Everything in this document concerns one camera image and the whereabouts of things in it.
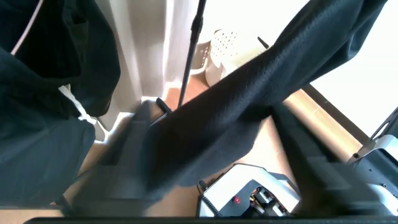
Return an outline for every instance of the laundry basket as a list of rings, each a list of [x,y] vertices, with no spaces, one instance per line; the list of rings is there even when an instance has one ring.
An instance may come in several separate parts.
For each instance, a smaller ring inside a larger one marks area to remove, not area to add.
[[[214,34],[210,45],[205,75],[209,86],[266,50],[257,35],[246,30],[221,29]]]

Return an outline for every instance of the black fabric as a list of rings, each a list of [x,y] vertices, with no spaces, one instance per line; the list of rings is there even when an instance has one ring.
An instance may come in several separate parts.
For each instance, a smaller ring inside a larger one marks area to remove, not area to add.
[[[21,47],[11,55],[36,5],[0,1],[1,21],[16,25],[0,27],[2,34],[13,33],[12,38],[0,37],[4,206],[48,205],[74,182],[95,130],[77,118],[79,112],[58,88],[71,84],[87,112],[99,116],[108,110],[120,73],[113,33],[94,0],[44,1]]]
[[[270,49],[153,125],[149,191],[195,185],[247,154],[270,106],[353,58],[385,2],[311,0]]]

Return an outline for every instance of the black cloth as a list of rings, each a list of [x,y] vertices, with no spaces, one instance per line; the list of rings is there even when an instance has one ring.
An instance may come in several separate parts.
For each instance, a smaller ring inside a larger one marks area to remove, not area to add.
[[[195,185],[240,159],[252,148],[264,118],[274,115],[275,124],[282,124],[286,115],[273,114],[274,105],[358,53],[385,2],[311,0],[270,49],[153,124],[145,136],[134,138],[144,129],[131,127],[144,124],[132,119],[73,206],[81,215],[102,216],[101,205],[114,208],[107,210],[109,216],[135,215],[175,185]],[[316,147],[319,142],[302,143]],[[284,144],[286,151],[290,145]],[[123,154],[134,156],[119,159]]]
[[[72,184],[95,140],[72,93],[92,116],[108,110],[119,79],[114,36],[94,0],[44,1],[15,56],[38,1],[0,1],[0,204],[48,205]]]

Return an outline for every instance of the white strap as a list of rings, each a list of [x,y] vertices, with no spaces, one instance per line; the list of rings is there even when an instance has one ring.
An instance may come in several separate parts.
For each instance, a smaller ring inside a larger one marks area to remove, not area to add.
[[[86,112],[84,107],[81,105],[81,103],[75,98],[75,96],[72,94],[72,92],[66,87],[66,86],[61,86],[58,88],[62,94],[64,94],[70,101],[73,102],[73,104],[76,106],[76,109],[80,112],[80,121],[86,120],[87,122],[91,124],[95,124],[97,120],[91,118],[91,116]]]

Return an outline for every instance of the black rod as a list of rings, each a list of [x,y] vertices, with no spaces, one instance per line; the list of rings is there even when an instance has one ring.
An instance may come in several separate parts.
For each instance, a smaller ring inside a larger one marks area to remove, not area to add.
[[[195,18],[193,19],[191,26],[191,39],[188,51],[187,62],[185,64],[184,76],[182,78],[182,86],[180,92],[180,99],[178,100],[178,108],[181,107],[184,100],[185,91],[187,90],[187,84],[189,79],[189,72],[191,70],[191,64],[193,60],[193,55],[195,54],[195,49],[199,39],[200,31],[203,26],[203,12],[205,11],[206,0],[199,0],[198,10]]]

